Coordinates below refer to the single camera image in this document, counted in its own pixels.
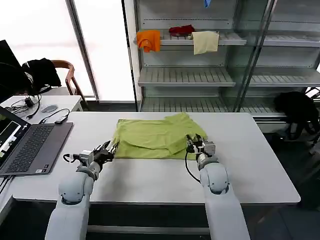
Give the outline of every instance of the beige towel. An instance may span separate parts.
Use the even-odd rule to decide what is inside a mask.
[[[194,55],[218,51],[219,33],[215,31],[195,31],[192,36]]]

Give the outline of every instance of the orange cloth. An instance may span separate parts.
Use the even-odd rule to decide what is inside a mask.
[[[136,34],[136,42],[139,48],[143,48],[145,53],[149,53],[150,50],[160,51],[160,31],[158,30],[146,30],[140,31]]]

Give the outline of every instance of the laptop keyboard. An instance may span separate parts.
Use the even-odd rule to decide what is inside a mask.
[[[54,126],[37,126],[15,156],[6,173],[27,172]]]

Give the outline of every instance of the red cloth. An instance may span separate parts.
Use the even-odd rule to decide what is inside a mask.
[[[175,37],[188,36],[192,32],[195,32],[195,29],[191,24],[186,26],[175,26],[169,29],[170,35]]]

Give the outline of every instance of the computer mouse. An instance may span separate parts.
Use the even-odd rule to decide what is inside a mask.
[[[42,109],[41,112],[43,112],[43,113],[51,113],[54,110],[56,110],[57,108],[58,108],[57,105],[49,105],[49,106],[46,106],[44,109]]]

